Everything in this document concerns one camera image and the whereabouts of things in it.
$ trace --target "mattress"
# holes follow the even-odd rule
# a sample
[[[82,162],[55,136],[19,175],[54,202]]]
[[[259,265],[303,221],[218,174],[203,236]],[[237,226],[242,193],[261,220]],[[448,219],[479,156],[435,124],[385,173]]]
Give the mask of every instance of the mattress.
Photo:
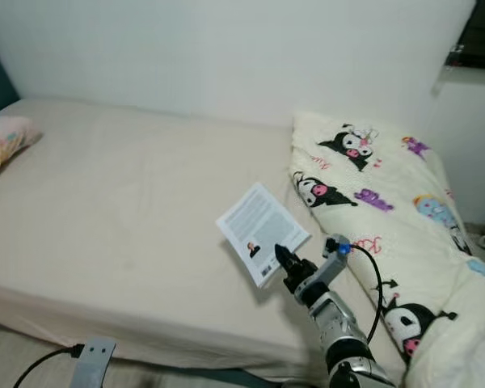
[[[62,345],[107,335],[114,356],[162,365],[326,378],[283,274],[257,289],[215,225],[260,181],[312,234],[299,255],[321,264],[323,236],[287,174],[290,130],[64,100],[2,114],[44,137],[0,175],[1,324]],[[331,287],[367,332],[374,308],[355,277]],[[398,382],[382,324],[371,348]]]

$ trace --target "pillow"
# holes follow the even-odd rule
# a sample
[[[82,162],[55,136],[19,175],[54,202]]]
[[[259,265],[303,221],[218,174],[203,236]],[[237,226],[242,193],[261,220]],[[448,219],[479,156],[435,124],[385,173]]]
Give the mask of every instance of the pillow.
[[[0,166],[23,147],[38,141],[41,133],[27,117],[0,116]]]

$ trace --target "blanket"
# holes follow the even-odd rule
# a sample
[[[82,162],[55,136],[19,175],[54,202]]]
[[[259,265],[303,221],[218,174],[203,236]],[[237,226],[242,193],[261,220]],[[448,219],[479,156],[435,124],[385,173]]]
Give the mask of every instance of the blanket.
[[[358,120],[295,117],[290,174],[325,233],[374,255],[383,322],[409,387],[485,386],[485,264],[471,255],[441,160],[420,139]],[[360,252],[348,265],[374,303]]]

